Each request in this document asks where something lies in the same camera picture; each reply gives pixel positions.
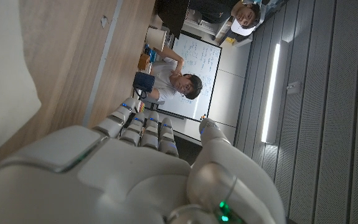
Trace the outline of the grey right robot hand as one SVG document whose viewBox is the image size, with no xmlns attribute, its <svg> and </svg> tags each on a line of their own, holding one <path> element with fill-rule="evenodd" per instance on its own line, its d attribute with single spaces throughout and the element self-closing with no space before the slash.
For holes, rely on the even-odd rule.
<svg viewBox="0 0 358 224">
<path fill-rule="evenodd" d="M 284 223 L 269 175 L 209 118 L 202 150 L 178 155 L 170 119 L 126 99 L 0 162 L 0 223 Z"/>
</svg>

